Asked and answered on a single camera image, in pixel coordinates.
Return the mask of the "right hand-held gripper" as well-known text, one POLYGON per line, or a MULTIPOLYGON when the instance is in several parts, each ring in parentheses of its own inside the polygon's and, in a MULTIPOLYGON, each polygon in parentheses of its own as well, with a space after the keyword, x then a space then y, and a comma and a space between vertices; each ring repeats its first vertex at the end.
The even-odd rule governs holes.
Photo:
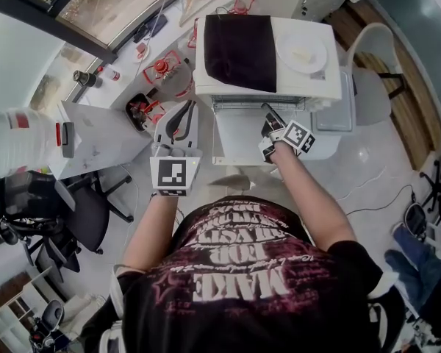
POLYGON ((275 152, 275 144, 278 142, 288 145, 297 157, 309 152, 315 143, 315 136, 306 127, 294 120, 286 125, 268 103, 263 103, 261 109, 266 116, 258 148, 266 163, 271 163, 270 156, 275 152))

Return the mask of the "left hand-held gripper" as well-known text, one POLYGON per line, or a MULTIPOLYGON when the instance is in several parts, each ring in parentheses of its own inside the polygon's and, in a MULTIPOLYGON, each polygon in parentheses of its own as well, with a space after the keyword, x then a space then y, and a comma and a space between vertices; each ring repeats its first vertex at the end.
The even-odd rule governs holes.
POLYGON ((192 190, 202 151, 198 147, 198 104, 187 100, 177 104, 158 120, 150 157, 151 181, 161 196, 182 197, 192 190))

